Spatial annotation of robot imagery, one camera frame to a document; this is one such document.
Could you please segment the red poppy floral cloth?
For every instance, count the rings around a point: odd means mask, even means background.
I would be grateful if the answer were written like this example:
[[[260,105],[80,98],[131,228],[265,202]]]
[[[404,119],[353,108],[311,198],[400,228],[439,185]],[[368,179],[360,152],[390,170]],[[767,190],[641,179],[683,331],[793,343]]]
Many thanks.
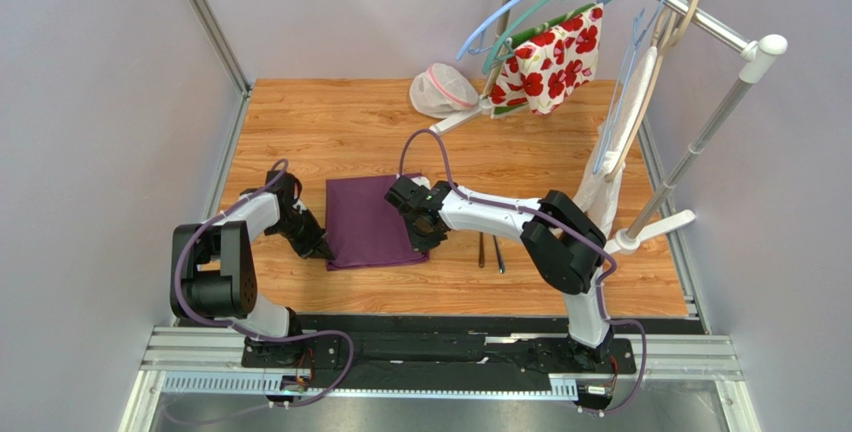
[[[515,47],[490,92],[491,117],[547,115],[593,80],[603,21],[604,7],[590,4]]]

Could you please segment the light blue plastic hanger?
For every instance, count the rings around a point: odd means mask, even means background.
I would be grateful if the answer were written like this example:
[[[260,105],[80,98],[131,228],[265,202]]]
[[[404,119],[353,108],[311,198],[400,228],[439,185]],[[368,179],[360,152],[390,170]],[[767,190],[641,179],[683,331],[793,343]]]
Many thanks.
[[[464,39],[454,59],[460,61],[468,55],[490,52],[496,45],[511,35],[520,25],[539,14],[538,10],[554,1],[572,0],[508,0],[485,17]],[[607,4],[613,0],[592,0]]]

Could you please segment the purple cloth napkin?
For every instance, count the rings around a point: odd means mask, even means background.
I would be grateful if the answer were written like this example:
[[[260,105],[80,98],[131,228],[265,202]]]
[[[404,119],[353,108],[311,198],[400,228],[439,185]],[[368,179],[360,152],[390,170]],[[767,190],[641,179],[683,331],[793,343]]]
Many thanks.
[[[413,250],[403,218],[385,199],[395,175],[326,181],[328,271],[408,266],[429,260]]]

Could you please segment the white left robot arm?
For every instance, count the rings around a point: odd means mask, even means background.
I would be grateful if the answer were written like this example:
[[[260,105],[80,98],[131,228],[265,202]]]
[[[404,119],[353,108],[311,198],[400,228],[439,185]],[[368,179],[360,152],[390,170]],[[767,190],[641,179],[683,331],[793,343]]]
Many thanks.
[[[174,315],[233,328],[254,340],[294,341],[302,333],[297,315],[259,291],[252,243],[279,235],[302,259],[335,259],[301,192],[293,174],[273,168],[263,187],[245,191],[230,208],[203,223],[178,226],[172,237]]]

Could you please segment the white towel on hanger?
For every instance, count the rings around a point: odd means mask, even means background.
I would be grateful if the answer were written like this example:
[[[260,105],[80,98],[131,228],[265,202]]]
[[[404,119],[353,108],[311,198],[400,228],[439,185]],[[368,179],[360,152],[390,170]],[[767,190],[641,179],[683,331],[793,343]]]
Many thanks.
[[[631,147],[631,134],[639,120],[658,52],[656,46],[650,47],[633,65],[627,83],[617,86],[613,109],[598,127],[598,141],[574,196],[575,204],[606,237],[617,215],[626,153]]]

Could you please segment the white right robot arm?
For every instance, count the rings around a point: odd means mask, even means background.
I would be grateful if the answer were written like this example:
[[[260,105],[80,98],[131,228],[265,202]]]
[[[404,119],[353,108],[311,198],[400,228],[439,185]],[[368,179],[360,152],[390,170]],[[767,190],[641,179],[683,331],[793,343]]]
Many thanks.
[[[603,352],[613,332],[601,306],[598,279],[611,262],[607,239],[564,193],[508,198],[449,181],[399,176],[384,199],[402,217],[416,252],[437,248],[451,231],[475,231],[524,246],[540,277],[564,299],[569,337]]]

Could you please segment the metal clothes rack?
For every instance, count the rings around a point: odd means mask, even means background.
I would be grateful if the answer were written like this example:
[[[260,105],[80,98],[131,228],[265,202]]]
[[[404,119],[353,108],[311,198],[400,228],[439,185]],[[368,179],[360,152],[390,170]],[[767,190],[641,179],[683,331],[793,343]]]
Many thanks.
[[[833,111],[846,92],[826,79],[821,26],[847,0],[700,0],[700,7],[744,36],[773,33],[787,40],[760,82],[737,106],[720,105],[744,61],[707,33],[692,31],[662,70],[650,105],[660,158],[673,169],[678,154],[713,118],[714,138],[675,192],[695,211],[685,236],[697,260],[716,268],[785,267],[810,243],[808,160],[825,139],[824,126],[843,122]]]

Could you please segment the white mesh laundry bag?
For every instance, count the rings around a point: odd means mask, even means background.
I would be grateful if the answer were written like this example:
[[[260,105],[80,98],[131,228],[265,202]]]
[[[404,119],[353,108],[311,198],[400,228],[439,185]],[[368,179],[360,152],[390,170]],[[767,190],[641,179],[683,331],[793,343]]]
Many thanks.
[[[457,69],[434,63],[413,79],[409,101],[417,112],[444,119],[456,112],[476,108],[479,93]]]

